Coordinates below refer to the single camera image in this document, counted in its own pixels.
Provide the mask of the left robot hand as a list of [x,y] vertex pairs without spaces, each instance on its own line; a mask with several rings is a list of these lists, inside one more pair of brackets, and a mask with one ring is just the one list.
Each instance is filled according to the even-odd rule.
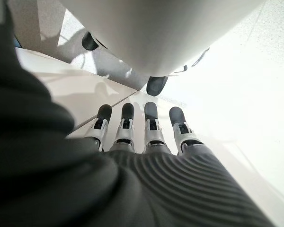
[[18,61],[0,0],[0,227],[270,227],[204,144],[99,152]]

